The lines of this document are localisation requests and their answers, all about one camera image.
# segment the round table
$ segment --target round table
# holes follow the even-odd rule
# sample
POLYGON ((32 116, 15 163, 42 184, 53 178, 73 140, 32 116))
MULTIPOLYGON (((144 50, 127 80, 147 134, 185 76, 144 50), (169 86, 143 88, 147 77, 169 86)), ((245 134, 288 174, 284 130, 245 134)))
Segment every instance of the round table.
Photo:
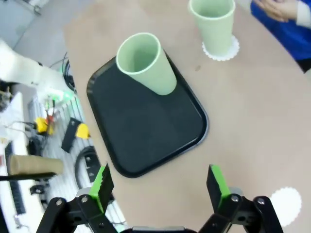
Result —
MULTIPOLYGON (((311 189, 311 86, 277 40, 237 6, 238 55, 209 59, 187 0, 97 0, 65 28, 66 45, 86 123, 113 194, 130 225, 199 230, 213 213, 206 188, 209 164, 252 200, 283 187, 302 198, 284 232, 308 232, 311 189), (195 149, 136 179, 113 167, 86 95, 91 75, 138 32, 155 34, 207 111, 210 129, 195 149)), ((284 206, 291 203, 287 199, 284 206)), ((233 227, 230 232, 241 232, 233 227)))

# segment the hand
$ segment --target hand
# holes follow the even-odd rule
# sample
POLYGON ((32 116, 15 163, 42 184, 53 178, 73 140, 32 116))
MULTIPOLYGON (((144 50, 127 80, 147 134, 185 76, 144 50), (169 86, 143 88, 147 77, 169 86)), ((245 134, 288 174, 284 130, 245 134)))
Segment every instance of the hand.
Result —
POLYGON ((276 21, 297 20, 297 0, 254 0, 254 2, 276 21))

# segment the yellow connector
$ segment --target yellow connector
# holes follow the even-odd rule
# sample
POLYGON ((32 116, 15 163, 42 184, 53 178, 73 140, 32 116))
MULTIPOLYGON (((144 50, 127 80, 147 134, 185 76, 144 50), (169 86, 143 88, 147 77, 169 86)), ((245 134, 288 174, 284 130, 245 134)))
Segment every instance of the yellow connector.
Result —
MULTIPOLYGON (((48 130, 48 125, 45 121, 44 118, 42 117, 37 117, 36 120, 35 120, 35 123, 36 123, 36 130, 38 133, 44 133, 48 130)), ((53 134, 53 127, 52 125, 50 124, 49 126, 49 132, 48 132, 49 135, 53 134)))
POLYGON ((80 137, 83 139, 88 139, 89 138, 89 130, 86 124, 81 123, 78 126, 77 132, 76 132, 76 137, 80 137))

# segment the white doily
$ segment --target white doily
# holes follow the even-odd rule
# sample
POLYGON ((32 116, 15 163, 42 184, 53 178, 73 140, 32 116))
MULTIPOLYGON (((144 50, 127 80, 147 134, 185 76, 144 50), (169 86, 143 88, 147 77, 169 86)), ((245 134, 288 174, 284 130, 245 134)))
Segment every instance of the white doily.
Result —
POLYGON ((238 39, 235 36, 232 36, 232 45, 230 47, 230 49, 228 50, 228 53, 223 55, 223 56, 215 56, 215 55, 211 55, 205 48, 204 42, 202 42, 202 48, 204 53, 211 59, 216 60, 216 61, 228 61, 232 58, 234 58, 239 50, 240 50, 240 44, 238 39))
POLYGON ((270 200, 282 227, 290 225, 298 217, 302 200, 296 189, 291 187, 279 189, 272 194, 270 200))

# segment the black plastic tray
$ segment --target black plastic tray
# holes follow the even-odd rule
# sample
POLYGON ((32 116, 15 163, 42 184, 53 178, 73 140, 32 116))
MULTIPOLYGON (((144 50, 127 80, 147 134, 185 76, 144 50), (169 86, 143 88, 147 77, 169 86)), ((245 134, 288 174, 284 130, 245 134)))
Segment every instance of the black plastic tray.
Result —
POLYGON ((177 86, 166 96, 121 73, 115 58, 88 82, 87 96, 98 127, 123 176, 139 177, 190 150, 207 134, 206 112, 169 61, 177 86))

